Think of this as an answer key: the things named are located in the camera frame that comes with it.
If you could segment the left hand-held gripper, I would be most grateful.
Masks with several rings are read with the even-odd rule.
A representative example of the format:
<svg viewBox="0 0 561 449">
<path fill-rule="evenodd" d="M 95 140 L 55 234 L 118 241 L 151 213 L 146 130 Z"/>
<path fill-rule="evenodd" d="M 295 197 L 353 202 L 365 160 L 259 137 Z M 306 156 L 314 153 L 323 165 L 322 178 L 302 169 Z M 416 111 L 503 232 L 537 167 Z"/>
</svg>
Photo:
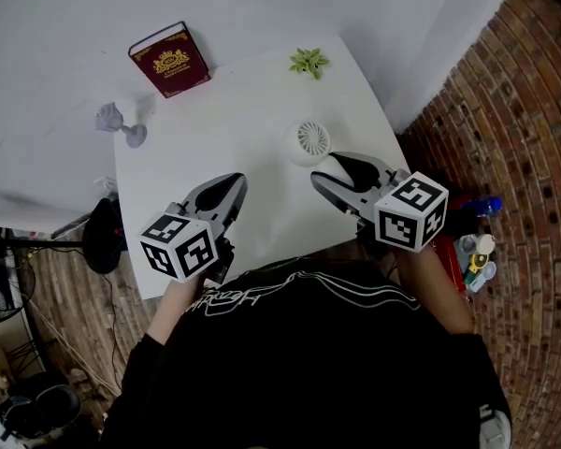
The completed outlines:
<svg viewBox="0 0 561 449">
<path fill-rule="evenodd" d="M 247 177 L 229 173 L 195 187 L 155 214 L 139 234 L 149 266 L 177 282 L 204 275 L 223 283 L 234 259 L 226 232 L 241 210 Z"/>
</svg>

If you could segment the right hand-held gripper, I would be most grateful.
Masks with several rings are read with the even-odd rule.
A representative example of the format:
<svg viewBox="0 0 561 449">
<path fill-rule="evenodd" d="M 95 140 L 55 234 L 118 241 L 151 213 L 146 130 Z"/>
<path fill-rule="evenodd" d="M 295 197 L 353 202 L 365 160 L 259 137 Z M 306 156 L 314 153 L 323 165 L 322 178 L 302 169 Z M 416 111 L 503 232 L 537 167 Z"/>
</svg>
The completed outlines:
<svg viewBox="0 0 561 449">
<path fill-rule="evenodd" d="M 449 191 L 423 173 L 384 171 L 384 162 L 359 152 L 331 152 L 330 172 L 310 174 L 313 188 L 343 213 L 360 218 L 356 237 L 420 252 L 443 228 Z"/>
</svg>

